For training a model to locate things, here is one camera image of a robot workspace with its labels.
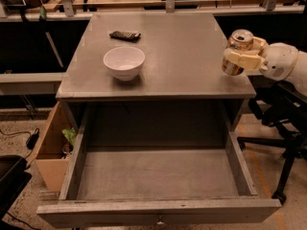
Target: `gray surface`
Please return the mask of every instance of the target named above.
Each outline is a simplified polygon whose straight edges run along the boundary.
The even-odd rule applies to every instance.
[[[113,31],[139,31],[136,44],[109,38]],[[141,74],[130,82],[112,77],[105,53],[132,45],[144,51]],[[95,14],[83,35],[57,97],[66,101],[150,98],[250,98],[246,77],[222,71],[226,39],[208,13]]]
[[[93,112],[87,149],[222,147],[222,128],[216,121],[221,114],[213,103],[214,100],[105,103]]]
[[[237,196],[223,149],[88,152],[78,200]]]
[[[78,200],[238,196],[213,102],[97,107]]]
[[[0,96],[57,94],[64,73],[2,74]]]

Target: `drawer handle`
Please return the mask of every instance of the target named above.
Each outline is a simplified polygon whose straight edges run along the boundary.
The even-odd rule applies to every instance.
[[[159,225],[159,226],[165,225],[165,223],[162,220],[162,216],[159,216],[159,220],[158,220],[158,222],[156,224]]]

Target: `drawer front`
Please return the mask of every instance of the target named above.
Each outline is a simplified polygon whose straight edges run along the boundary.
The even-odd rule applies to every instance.
[[[65,202],[39,206],[56,228],[261,222],[280,207],[277,199],[218,199],[153,202]]]

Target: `chair leg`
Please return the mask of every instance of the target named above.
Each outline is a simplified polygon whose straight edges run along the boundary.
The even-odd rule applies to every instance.
[[[266,139],[266,138],[255,138],[255,137],[238,137],[237,140],[241,149],[245,147],[244,145],[245,142],[285,149],[285,140],[283,139],[279,140],[279,139]]]
[[[263,118],[263,112],[259,107],[256,99],[250,99],[248,102],[248,106],[258,120]]]
[[[289,174],[294,162],[295,162],[295,156],[293,154],[288,154],[286,157],[284,167],[282,169],[282,173],[280,175],[277,190],[272,195],[272,198],[279,199],[281,204],[284,204],[287,199],[286,195],[284,194],[284,189],[287,184],[287,180],[289,178]]]

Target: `can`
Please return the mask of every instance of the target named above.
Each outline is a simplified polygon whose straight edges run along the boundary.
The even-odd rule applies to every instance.
[[[243,53],[251,49],[253,43],[253,34],[245,29],[239,29],[232,33],[228,39],[227,47],[237,53]],[[230,76],[240,75],[244,69],[230,61],[225,57],[223,59],[222,69]]]

